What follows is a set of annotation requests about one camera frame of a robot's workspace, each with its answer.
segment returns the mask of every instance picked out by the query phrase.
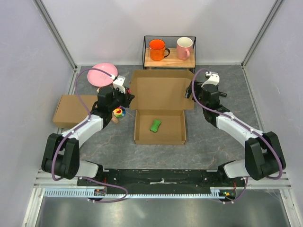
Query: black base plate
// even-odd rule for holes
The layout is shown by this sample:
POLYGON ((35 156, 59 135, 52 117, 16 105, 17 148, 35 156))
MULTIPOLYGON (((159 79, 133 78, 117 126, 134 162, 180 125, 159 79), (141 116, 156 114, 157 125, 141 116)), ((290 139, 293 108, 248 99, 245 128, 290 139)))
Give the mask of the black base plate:
MULTIPOLYGON (((236 181, 238 187, 245 182, 240 177, 220 180, 217 172, 194 169, 105 169, 99 165, 99 171, 94 180, 114 184, 126 188, 129 194, 197 194, 210 193, 210 187, 233 187, 236 181), (170 184, 150 184, 151 182, 170 184)), ((100 186, 85 179, 78 179, 78 186, 100 186)), ((108 194, 121 194, 121 189, 108 187, 108 194)))

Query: pink mug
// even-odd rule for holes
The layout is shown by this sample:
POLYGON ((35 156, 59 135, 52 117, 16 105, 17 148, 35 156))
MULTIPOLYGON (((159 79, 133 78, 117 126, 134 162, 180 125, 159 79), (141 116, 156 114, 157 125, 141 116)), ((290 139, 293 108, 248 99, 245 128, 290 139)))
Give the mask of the pink mug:
POLYGON ((180 60, 189 58, 192 49, 193 41, 190 38, 182 37, 177 40, 177 56, 180 60))

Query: open cardboard box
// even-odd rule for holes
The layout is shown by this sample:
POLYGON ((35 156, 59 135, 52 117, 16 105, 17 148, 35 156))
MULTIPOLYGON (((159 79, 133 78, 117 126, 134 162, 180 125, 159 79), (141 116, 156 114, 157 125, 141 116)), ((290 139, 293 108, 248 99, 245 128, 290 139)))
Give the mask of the open cardboard box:
POLYGON ((184 145, 186 125, 184 110, 194 108, 191 98, 184 98, 193 79, 188 70, 136 70, 130 90, 135 95, 131 109, 136 111, 136 144, 184 145), (150 131, 153 121, 161 121, 157 132, 150 131))

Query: cardboard box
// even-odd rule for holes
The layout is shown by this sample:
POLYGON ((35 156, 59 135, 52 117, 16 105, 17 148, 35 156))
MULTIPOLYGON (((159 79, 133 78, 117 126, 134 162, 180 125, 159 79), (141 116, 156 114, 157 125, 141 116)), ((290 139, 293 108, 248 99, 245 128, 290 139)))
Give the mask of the cardboard box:
MULTIPOLYGON (((81 98, 85 105, 91 109, 98 97, 95 95, 81 96, 81 98)), ((83 121, 87 115, 86 109, 76 95, 63 95, 57 106, 53 122, 59 128, 70 129, 83 121)))
POLYGON ((184 145, 186 125, 184 110, 194 108, 191 98, 184 98, 193 79, 188 70, 136 70, 130 90, 135 95, 131 109, 136 111, 136 144, 184 145), (153 121, 161 121, 157 132, 150 131, 153 121))

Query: orange mug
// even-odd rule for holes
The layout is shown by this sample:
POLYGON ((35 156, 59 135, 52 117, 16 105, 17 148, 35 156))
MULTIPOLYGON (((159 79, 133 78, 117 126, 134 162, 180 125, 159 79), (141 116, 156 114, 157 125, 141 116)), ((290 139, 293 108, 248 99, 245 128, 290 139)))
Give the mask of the orange mug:
POLYGON ((160 61, 163 58, 166 58, 170 54, 170 50, 165 48, 165 42, 161 39, 154 39, 150 41, 150 54, 151 59, 154 61, 160 61))

